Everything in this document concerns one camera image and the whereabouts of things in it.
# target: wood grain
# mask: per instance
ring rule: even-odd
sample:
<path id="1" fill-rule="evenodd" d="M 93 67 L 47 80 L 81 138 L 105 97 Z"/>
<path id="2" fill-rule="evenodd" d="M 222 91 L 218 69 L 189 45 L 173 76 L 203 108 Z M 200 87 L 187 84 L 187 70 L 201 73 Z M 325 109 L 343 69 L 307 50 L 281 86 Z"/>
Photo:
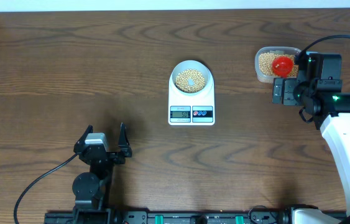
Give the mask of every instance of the wood grain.
<path id="1" fill-rule="evenodd" d="M 264 46 L 304 48 L 350 34 L 350 9 L 0 13 L 0 223 L 40 174 L 72 155 L 88 124 L 116 149 L 127 124 L 134 157 L 117 167 L 111 203 L 150 210 L 248 210 L 310 203 L 344 210 L 332 155 L 299 108 L 273 105 L 254 56 Z M 343 55 L 350 40 L 313 50 Z M 171 127 L 167 82 L 186 59 L 215 79 L 216 124 Z M 24 197 L 21 223 L 71 210 L 79 160 Z"/>

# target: white wall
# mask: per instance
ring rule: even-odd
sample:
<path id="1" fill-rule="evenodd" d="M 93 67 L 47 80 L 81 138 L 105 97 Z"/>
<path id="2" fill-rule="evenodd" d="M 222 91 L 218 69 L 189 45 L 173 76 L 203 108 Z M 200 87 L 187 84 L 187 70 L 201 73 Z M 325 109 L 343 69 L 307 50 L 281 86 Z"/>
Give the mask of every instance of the white wall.
<path id="1" fill-rule="evenodd" d="M 0 0 L 0 12 L 350 7 L 350 0 Z"/>

